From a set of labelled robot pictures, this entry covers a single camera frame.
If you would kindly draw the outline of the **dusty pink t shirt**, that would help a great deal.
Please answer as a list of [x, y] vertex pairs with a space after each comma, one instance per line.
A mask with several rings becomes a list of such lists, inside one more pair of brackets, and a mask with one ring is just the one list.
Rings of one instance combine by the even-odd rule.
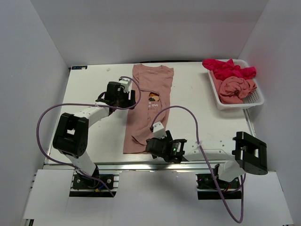
[[138, 64], [133, 66], [132, 75], [141, 92], [133, 85], [138, 105], [127, 114], [124, 154], [145, 151], [146, 140], [153, 137], [150, 130], [153, 119], [158, 112], [170, 106], [174, 69], [164, 65], [150, 67]]

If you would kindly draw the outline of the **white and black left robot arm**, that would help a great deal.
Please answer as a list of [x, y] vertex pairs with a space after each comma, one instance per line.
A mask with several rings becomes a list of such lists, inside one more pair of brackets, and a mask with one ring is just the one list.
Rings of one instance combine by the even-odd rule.
[[84, 176], [83, 182], [90, 188], [99, 184], [99, 176], [97, 165], [86, 152], [88, 130], [119, 108], [134, 109], [135, 90], [129, 89], [131, 83], [132, 80], [125, 77], [119, 78], [119, 81], [110, 81], [107, 90], [99, 95], [95, 104], [80, 112], [63, 113], [60, 116], [53, 147], [71, 161], [76, 171]]

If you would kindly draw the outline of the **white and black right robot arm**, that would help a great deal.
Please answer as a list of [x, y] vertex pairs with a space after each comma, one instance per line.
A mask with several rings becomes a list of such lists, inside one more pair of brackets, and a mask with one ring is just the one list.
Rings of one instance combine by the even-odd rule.
[[146, 143], [147, 153], [168, 163], [208, 161], [212, 164], [217, 161], [212, 181], [219, 188], [246, 173], [268, 173], [266, 143], [242, 131], [237, 132], [231, 140], [201, 144], [192, 140], [172, 139], [167, 131], [164, 138], [151, 138]]

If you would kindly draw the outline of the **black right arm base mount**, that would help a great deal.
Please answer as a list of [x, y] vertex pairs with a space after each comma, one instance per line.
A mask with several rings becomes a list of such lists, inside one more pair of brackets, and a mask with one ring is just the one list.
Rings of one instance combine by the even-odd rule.
[[[196, 179], [199, 200], [221, 200], [211, 174], [197, 174]], [[235, 178], [231, 182], [217, 179], [217, 182], [225, 200], [241, 199], [242, 193], [239, 178]]]

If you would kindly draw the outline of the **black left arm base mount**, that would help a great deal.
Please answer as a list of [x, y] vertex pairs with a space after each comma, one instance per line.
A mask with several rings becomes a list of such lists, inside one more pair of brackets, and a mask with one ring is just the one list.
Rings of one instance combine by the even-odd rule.
[[[107, 185], [107, 187], [115, 195], [119, 176], [114, 174], [100, 174], [99, 178]], [[69, 192], [70, 197], [95, 197], [95, 198], [112, 198], [113, 196], [108, 189], [99, 181], [92, 181], [81, 174], [74, 174], [71, 181]]]

